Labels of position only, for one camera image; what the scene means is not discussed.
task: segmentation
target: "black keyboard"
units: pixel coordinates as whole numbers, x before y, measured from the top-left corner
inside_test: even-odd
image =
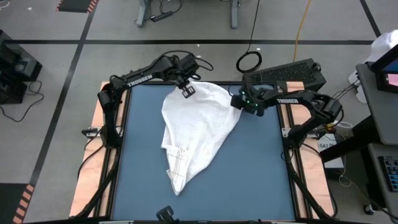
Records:
[[[398,157],[381,156],[379,160],[390,191],[398,192]]]
[[[294,63],[290,66],[282,68],[263,70],[258,73],[254,72],[251,75],[251,78],[252,82],[261,82],[263,80],[290,80],[303,81],[304,83],[312,83],[316,80],[314,71],[305,62]]]

